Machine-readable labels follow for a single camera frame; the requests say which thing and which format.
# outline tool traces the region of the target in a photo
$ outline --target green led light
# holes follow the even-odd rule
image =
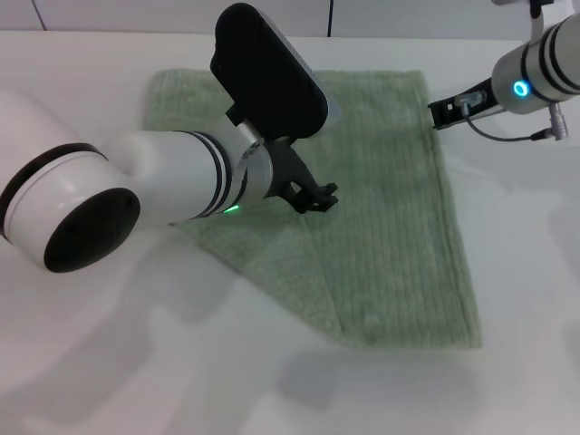
[[[237,210],[238,208],[239,208],[239,206],[230,207],[227,210],[224,210],[224,213],[229,213],[230,211]]]

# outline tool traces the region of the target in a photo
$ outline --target black stripe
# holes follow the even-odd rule
[[[246,172],[244,173],[244,179],[242,180],[242,187],[239,189],[239,193],[237,194],[236,199],[234,199],[234,202],[232,202],[229,207],[227,208],[232,208],[234,207],[239,200],[244,196],[244,194],[246,193],[246,186],[247,186],[247,169]]]
[[[16,175],[14,175],[8,182],[4,191],[2,192],[2,195],[0,195],[0,234],[2,237],[6,238],[4,221],[6,219],[8,206],[10,206],[10,201],[14,199],[16,193],[23,186],[23,184],[50,162],[55,161],[62,156],[66,156],[67,154],[72,154],[79,151],[90,151],[102,155],[99,150],[94,148],[92,145],[89,145],[88,143],[67,143],[64,145],[59,145],[58,147],[54,147],[44,152],[43,154],[36,156],[22,169],[16,172]]]
[[[219,158],[218,158],[216,151],[214,150],[214,147],[212,147],[205,138],[200,138],[200,137],[198,137],[197,134],[193,134],[190,131],[178,130],[178,132],[179,133],[187,133],[187,134],[193,136],[194,138],[196,138],[197,140],[199,140],[201,143],[203,143],[206,146],[206,148],[208,149],[209,154],[211,154],[211,158],[214,160],[214,164],[216,165],[216,176],[217,176],[216,191],[214,192],[214,196],[211,199],[211,202],[206,207],[206,209],[203,210],[201,213],[199,213],[196,216],[196,218],[199,218],[199,217],[203,216],[208,210],[210,210],[214,206],[216,201],[218,200],[218,195],[219,195],[219,191],[221,190],[221,183],[222,183],[221,163],[219,161]]]
[[[522,53],[522,60],[521,60],[521,64],[520,64],[520,68],[521,68],[521,73],[522,73],[522,78],[529,83],[530,88],[532,89],[532,95],[534,95],[535,97],[539,98],[540,100],[544,101],[544,102],[557,102],[555,100],[550,100],[549,98],[545,97],[544,95],[542,95],[535,87],[534,84],[529,80],[529,76],[527,75],[527,68],[526,68],[526,58],[527,58],[527,51],[529,50],[529,43],[526,44],[526,48],[524,48],[524,52]]]
[[[560,83],[558,83],[556,80],[554,80],[554,77],[552,77],[550,70],[547,69],[547,63],[546,63],[546,57],[545,57],[546,43],[547,43],[548,36],[552,33],[553,30],[554,30],[554,27],[552,27],[550,30],[545,32],[544,36],[542,36],[542,40],[540,42],[540,48],[539,48],[540,70],[542,71],[542,74],[544,74],[544,78],[546,79],[546,81],[548,83],[550,83],[550,85],[554,89],[556,89],[557,91],[560,91],[561,93],[565,93],[567,95],[575,95],[575,92],[571,92],[568,89],[560,86]]]
[[[562,82],[564,82],[567,86],[570,86],[572,89],[574,89],[576,91],[580,91],[580,86],[578,86],[577,84],[575,84],[574,82],[572,82],[564,74],[564,71],[562,71],[562,68],[560,68],[560,65],[558,64],[558,60],[556,59],[556,37],[558,36],[558,32],[560,31],[560,28],[562,27],[562,24],[564,24],[566,22],[566,20],[564,20],[562,23],[560,23],[556,27],[556,29],[554,31],[554,36],[552,36],[552,41],[550,41],[550,61],[552,61],[552,66],[554,67],[554,71],[556,72],[556,74],[558,75],[558,77],[560,78],[560,80]]]
[[[221,154],[221,157],[224,160],[224,164],[226,166],[225,167],[225,169],[226,169],[226,186],[224,187],[224,193],[222,194],[222,196],[219,199],[219,201],[217,202],[217,204],[210,211],[200,215],[202,218],[206,218],[209,215],[211,215],[212,213],[214,213],[216,210],[218,210],[221,206],[224,205],[224,202],[226,202],[227,195],[229,195],[229,190],[232,186],[232,168],[231,168],[231,165],[229,163],[229,157],[227,156],[226,150],[224,150],[224,147],[221,146],[221,143],[219,143],[217,140],[212,138],[210,135],[208,135],[207,133],[204,133],[202,131],[193,131],[192,134],[195,134],[196,137],[198,137],[200,139],[206,138],[207,140],[209,140],[216,147],[216,150],[218,150],[219,153]]]

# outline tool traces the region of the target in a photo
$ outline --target folded towel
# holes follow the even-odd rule
[[[320,72],[341,105],[295,150],[329,212],[280,198],[179,227],[316,330],[352,347],[475,348],[478,311],[420,72]],[[232,101],[209,72],[160,72],[145,128],[204,130]]]

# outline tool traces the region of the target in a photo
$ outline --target blue led light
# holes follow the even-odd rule
[[[529,84],[523,80],[514,83],[514,92],[518,97],[527,97],[529,95]]]

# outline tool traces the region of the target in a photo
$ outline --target white surface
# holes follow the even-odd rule
[[[36,0],[48,30],[213,34],[234,0]],[[249,0],[284,32],[324,36],[328,0]]]
[[[0,29],[42,30],[29,0],[0,0]]]
[[[548,9],[548,22],[557,17],[553,23],[574,11],[572,0],[556,0]],[[528,11],[525,4],[491,0],[335,0],[333,36],[525,40]]]
[[[467,89],[518,43],[293,39],[314,69],[422,69]],[[211,37],[0,34],[0,83],[100,145],[140,126],[156,71],[206,67]],[[470,63],[459,60],[469,58]],[[580,430],[580,99],[566,145],[440,134],[478,298],[475,352],[328,343],[169,228],[79,273],[0,244],[0,433],[545,435]],[[480,121],[537,131],[547,115]]]

